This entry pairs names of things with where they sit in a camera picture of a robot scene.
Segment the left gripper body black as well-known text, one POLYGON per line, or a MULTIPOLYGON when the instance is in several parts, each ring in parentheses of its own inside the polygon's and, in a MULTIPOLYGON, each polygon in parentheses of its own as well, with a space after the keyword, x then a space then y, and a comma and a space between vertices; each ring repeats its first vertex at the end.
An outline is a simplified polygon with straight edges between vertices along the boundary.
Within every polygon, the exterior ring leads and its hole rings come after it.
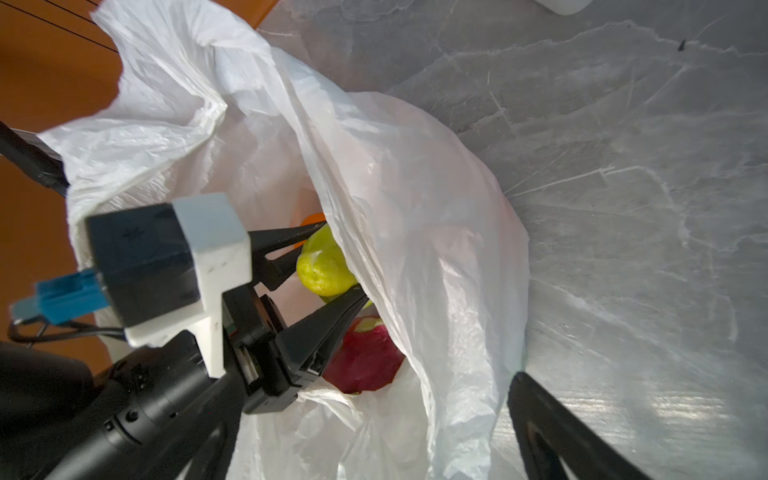
POLYGON ((298 386, 288 372, 276 344, 286 324, 274 301, 247 285, 222 297, 227 335, 244 377, 245 414, 277 413, 298 397, 298 386))

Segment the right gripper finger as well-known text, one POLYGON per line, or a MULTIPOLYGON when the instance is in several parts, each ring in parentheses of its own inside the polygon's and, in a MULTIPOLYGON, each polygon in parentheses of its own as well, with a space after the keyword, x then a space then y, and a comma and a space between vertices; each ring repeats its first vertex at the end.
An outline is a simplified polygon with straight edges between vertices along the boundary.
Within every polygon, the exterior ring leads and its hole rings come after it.
POLYGON ((649 479, 527 373, 514 376, 507 404, 529 479, 649 479))

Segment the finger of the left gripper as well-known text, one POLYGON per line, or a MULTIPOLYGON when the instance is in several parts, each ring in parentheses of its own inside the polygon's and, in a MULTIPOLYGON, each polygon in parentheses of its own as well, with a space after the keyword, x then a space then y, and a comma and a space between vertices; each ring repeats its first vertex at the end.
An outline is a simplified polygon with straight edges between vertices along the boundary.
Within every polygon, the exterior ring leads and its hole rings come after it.
POLYGON ((325 225, 326 221, 320 221, 292 228, 249 231, 252 264, 249 286, 262 284, 269 291, 277 290, 296 272, 301 254, 296 244, 308 240, 325 225))
POLYGON ((356 285, 277 335, 280 359, 293 385, 305 388, 322 375, 367 302, 356 285))

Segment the green pear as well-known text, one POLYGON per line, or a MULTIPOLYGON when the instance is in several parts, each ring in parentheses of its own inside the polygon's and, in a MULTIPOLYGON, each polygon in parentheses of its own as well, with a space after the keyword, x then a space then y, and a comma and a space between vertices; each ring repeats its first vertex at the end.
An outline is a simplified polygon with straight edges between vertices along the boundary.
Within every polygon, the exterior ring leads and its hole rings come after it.
POLYGON ((303 244, 296 273, 304 287, 325 299, 337 297, 358 284, 328 224, 303 244))

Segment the white plastic bag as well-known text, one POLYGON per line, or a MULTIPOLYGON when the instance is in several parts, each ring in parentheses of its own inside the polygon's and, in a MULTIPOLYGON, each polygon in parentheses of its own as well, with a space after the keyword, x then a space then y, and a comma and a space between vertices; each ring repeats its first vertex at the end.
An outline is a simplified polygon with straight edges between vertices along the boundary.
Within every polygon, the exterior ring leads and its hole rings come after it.
POLYGON ((495 176, 423 110, 347 93, 210 1, 105 1, 119 93, 46 131, 70 241, 96 213, 223 192, 250 230, 318 196, 406 363, 376 392, 319 381, 243 416, 231 479, 517 479, 505 400, 522 367, 528 234, 495 176))

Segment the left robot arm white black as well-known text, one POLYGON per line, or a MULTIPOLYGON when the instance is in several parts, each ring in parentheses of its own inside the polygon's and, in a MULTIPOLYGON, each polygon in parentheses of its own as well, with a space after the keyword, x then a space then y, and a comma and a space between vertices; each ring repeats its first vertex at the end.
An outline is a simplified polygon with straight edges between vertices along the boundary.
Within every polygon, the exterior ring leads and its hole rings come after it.
POLYGON ((240 419, 293 403, 366 303, 294 325, 268 296, 318 224, 246 231, 169 204, 90 217, 92 268, 40 282, 1 345, 5 479, 221 479, 240 419))

